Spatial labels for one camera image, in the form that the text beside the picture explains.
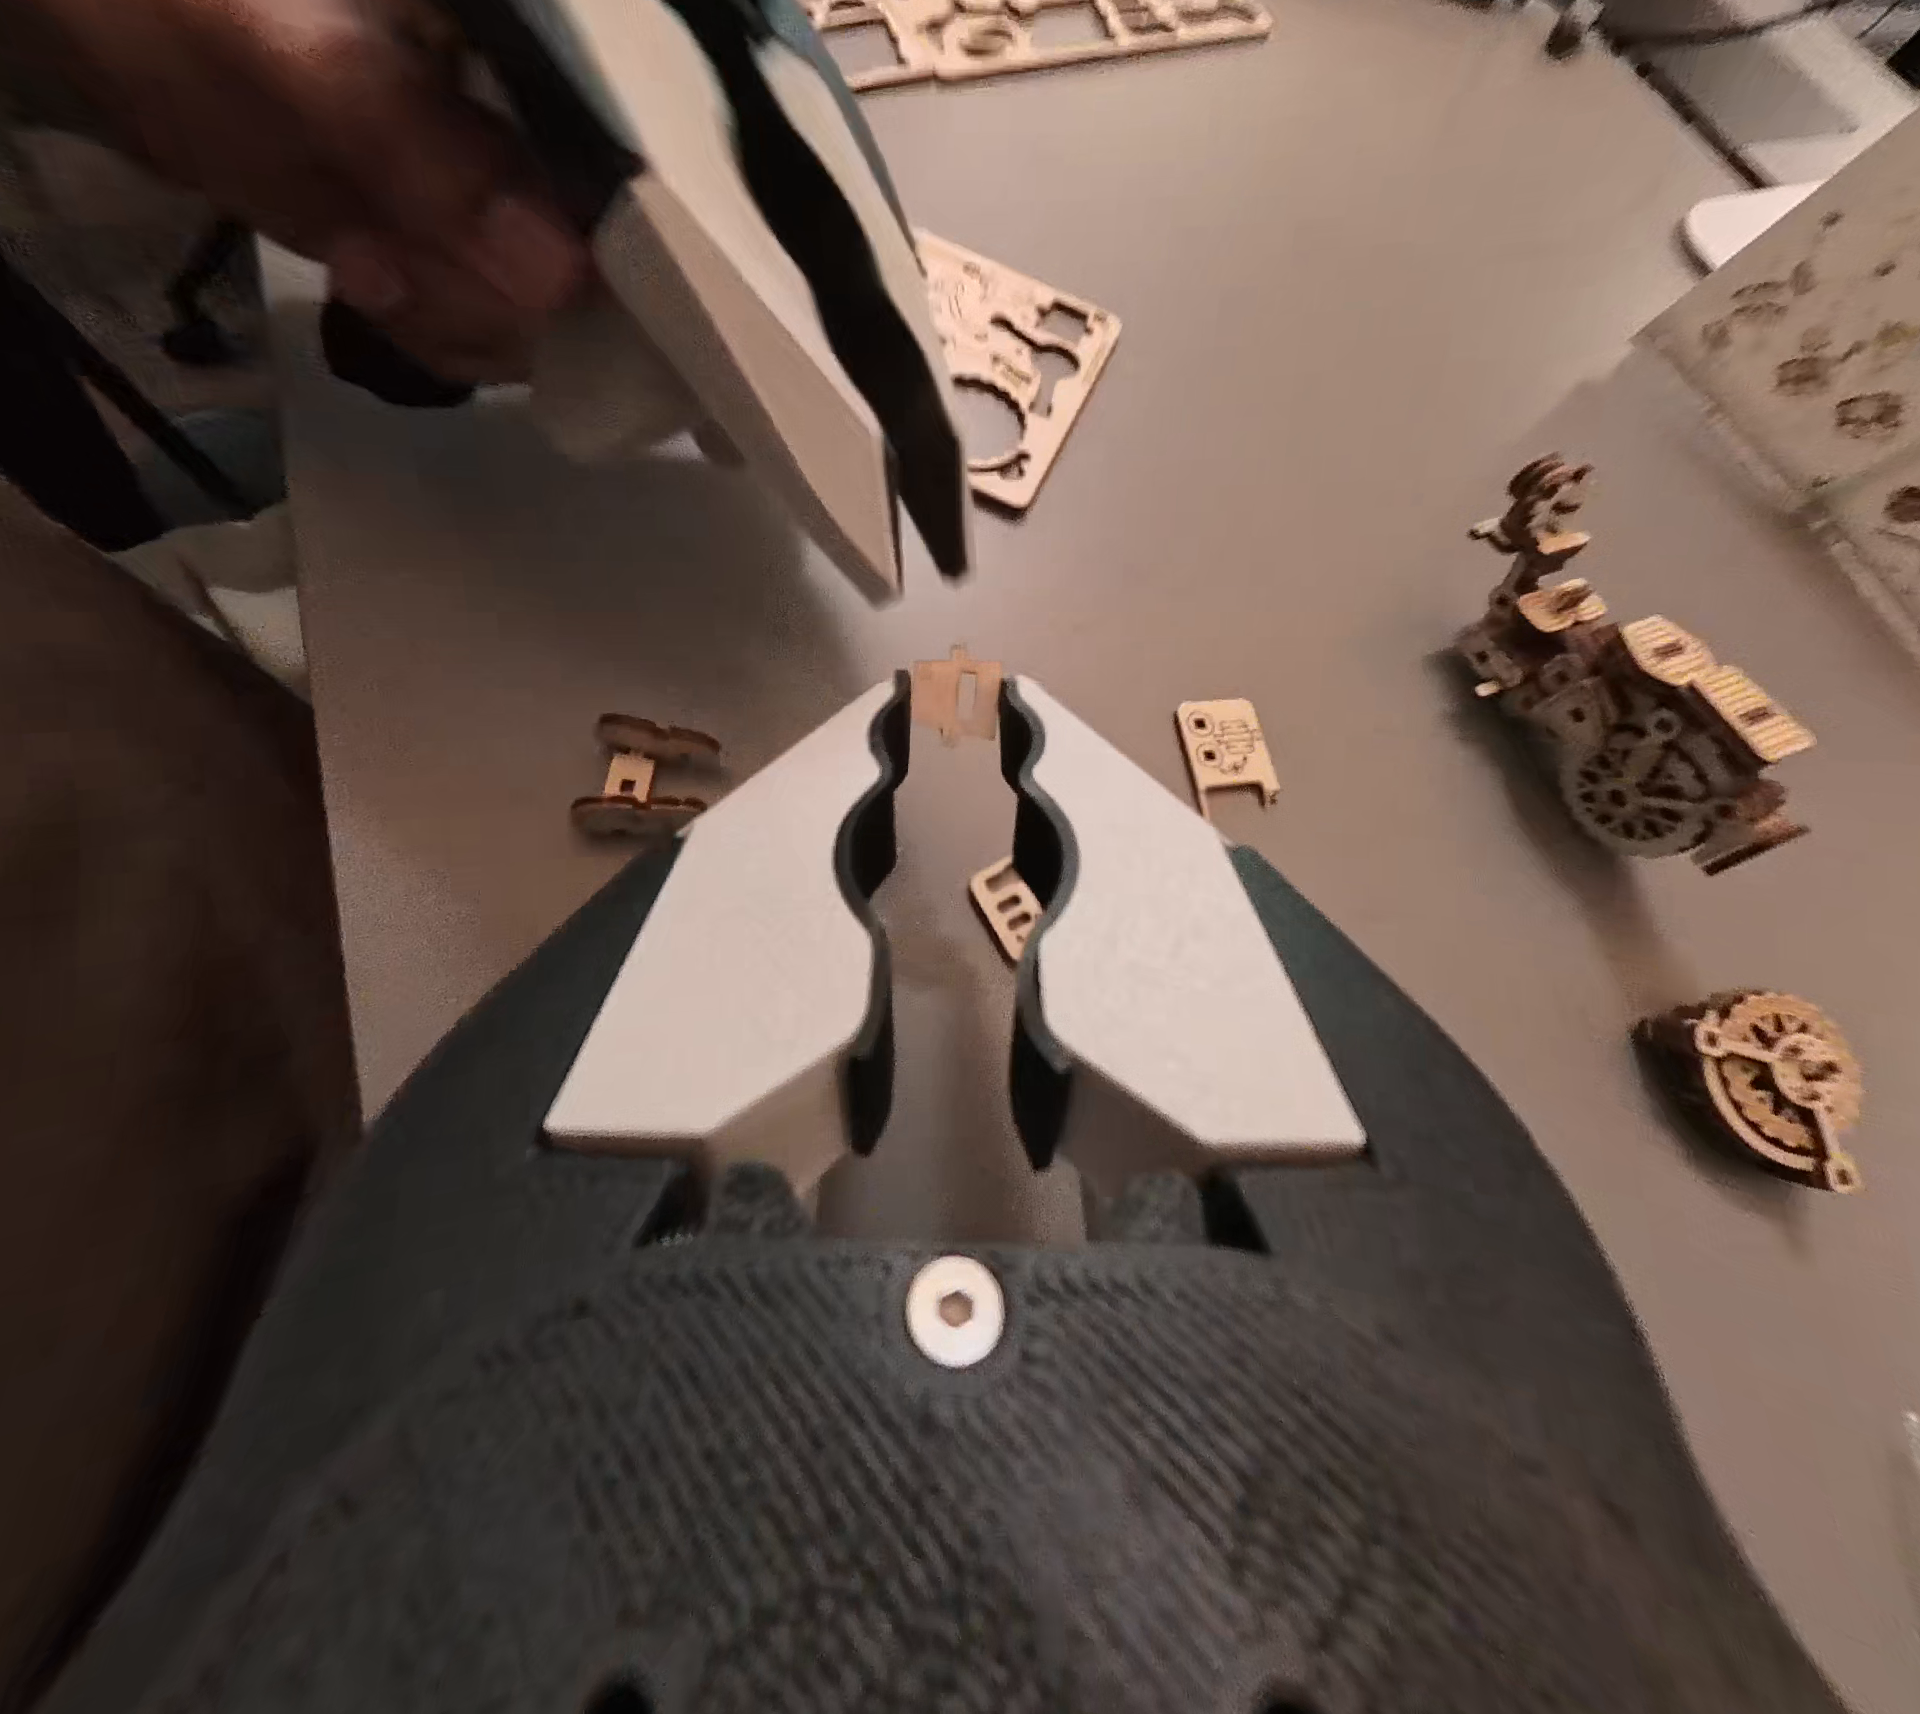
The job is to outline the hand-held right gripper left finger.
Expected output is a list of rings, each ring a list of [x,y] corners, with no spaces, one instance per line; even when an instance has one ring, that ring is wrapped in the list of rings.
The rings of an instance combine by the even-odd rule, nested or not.
[[[896,670],[697,816],[546,1111],[555,1151],[742,1166],[810,1200],[878,1146],[896,1082],[874,899],[900,863]]]

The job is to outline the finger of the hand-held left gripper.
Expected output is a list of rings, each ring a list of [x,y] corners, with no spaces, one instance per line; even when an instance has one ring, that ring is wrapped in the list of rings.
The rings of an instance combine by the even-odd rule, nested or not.
[[[880,421],[750,190],[722,77],[662,0],[557,0],[637,166],[592,234],[602,284],[704,418],[874,602],[900,597]]]
[[[887,548],[900,555],[908,523],[931,569],[961,582],[974,551],[948,359],[918,241],[871,135],[834,77],[778,39],[732,35],[719,74],[746,189],[875,425]]]

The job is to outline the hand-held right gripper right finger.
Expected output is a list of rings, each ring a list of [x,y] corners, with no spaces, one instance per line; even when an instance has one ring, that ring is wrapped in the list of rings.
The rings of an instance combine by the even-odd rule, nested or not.
[[[1035,1175],[1075,1186],[1086,1238],[1181,1193],[1346,1181],[1367,1128],[1233,848],[1030,674],[1004,681],[1013,969],[1008,1101]]]

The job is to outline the small wooden puzzle piece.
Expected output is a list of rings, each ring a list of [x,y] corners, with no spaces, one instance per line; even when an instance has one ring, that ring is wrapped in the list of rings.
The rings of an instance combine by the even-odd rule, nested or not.
[[[964,644],[952,644],[944,656],[911,663],[908,674],[913,729],[935,736],[946,749],[998,740],[998,661],[982,661]]]

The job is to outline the grey desk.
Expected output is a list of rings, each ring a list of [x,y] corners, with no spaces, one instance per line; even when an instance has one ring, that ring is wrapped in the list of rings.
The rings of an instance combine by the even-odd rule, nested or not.
[[[1854,1711],[1915,1711],[1915,670],[1755,501],[1633,334],[1721,162],[1600,54],[1444,0],[1264,0],[1265,40],[866,103],[926,231],[1116,310],[1011,524],[871,611],[737,476],[575,471],[514,404],[410,421],[312,367],[317,271],[259,254],[296,394],[300,619],[351,1046],[377,1113],[596,893],[592,722],[707,731],[743,778],[949,647],[1037,679],[1180,805],[1173,708],[1254,703],[1252,844],[1491,1079],[1605,1246],[1748,1561]],[[1787,848],[1702,878],[1582,842],[1445,650],[1523,460],[1596,469],[1582,567],[1815,736]],[[1632,1030],[1721,991],[1823,1010],[1863,1189],[1683,1121]]]

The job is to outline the person's left hand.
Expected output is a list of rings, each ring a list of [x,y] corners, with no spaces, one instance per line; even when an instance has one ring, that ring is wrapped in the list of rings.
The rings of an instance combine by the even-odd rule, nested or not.
[[[592,284],[503,119],[423,0],[95,0],[129,140],[328,277],[328,300],[444,382],[527,381]]]

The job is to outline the flat slotted wooden piece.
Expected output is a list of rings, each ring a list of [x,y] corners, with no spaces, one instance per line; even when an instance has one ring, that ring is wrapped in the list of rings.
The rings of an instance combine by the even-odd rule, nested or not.
[[[999,959],[1017,969],[1043,918],[1043,901],[1027,886],[1011,856],[974,872],[967,894]]]

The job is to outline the wooden double wheel piece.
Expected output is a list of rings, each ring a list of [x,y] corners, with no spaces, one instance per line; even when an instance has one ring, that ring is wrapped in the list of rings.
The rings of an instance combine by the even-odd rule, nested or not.
[[[686,791],[684,770],[718,773],[723,745],[715,736],[678,722],[603,713],[594,722],[594,738],[606,773],[597,793],[567,808],[577,835],[660,844],[707,813],[710,803]]]

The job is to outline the flat notched wooden piece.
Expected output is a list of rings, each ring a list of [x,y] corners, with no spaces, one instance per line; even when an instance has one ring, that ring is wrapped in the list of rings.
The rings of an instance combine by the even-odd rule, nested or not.
[[[1219,796],[1250,794],[1261,811],[1278,805],[1281,784],[1252,700],[1181,700],[1172,720],[1201,823],[1212,824]]]

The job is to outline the wooden puzzle sheet gear holes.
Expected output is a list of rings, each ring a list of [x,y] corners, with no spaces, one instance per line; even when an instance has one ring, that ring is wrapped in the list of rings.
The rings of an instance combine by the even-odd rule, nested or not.
[[[918,233],[931,325],[952,385],[1004,406],[1016,435],[967,460],[971,498],[1026,516],[1121,338],[1119,318],[971,246]]]

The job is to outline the wooden model vehicle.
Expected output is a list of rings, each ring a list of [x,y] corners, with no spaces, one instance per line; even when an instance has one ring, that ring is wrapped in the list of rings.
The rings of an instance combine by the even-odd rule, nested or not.
[[[1503,569],[1452,641],[1478,700],[1545,763],[1576,829],[1624,860],[1721,877],[1808,835],[1777,768],[1812,732],[1749,674],[1664,617],[1619,623],[1579,574],[1591,471],[1522,467],[1470,539]]]

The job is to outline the person's brown clothing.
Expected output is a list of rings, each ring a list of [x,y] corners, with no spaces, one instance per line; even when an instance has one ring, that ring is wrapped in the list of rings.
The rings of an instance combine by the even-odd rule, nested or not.
[[[310,704],[5,484],[4,1711],[154,1536],[359,1126]]]

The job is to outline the small wooden gear assembly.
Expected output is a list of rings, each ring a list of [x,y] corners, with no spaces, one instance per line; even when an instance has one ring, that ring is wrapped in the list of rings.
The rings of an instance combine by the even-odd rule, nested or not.
[[[1801,1189],[1850,1199],[1865,1076],[1820,1007],[1763,988],[1721,991],[1646,1015],[1632,1045],[1677,1116],[1719,1155]]]

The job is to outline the printed instruction sheet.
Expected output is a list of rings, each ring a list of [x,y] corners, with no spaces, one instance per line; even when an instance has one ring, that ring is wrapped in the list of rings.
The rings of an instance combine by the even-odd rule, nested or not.
[[[1917,114],[1637,337],[1766,495],[1915,617]]]

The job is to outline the white rounded object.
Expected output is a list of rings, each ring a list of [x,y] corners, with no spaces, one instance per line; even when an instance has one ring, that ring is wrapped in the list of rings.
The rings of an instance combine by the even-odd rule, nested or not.
[[[1786,215],[1820,193],[1823,179],[1755,190],[1714,194],[1686,211],[1677,224],[1677,242],[1699,279],[1740,259]]]

